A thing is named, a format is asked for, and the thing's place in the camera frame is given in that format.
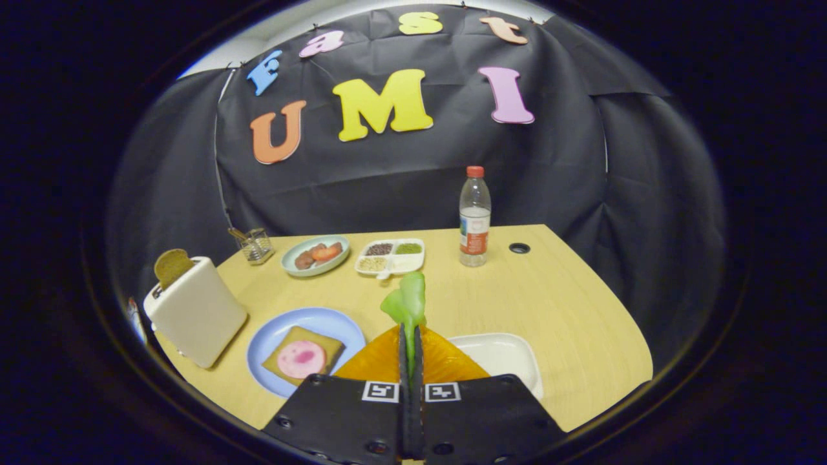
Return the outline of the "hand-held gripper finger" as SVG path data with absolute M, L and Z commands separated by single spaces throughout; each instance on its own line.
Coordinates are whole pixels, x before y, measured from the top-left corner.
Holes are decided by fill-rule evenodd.
M 396 382 L 309 376 L 261 430 L 316 464 L 399 464 L 410 441 L 406 335 L 396 327 Z
M 426 383 L 421 329 L 414 347 L 413 450 L 425 464 L 520 464 L 566 439 L 515 374 Z

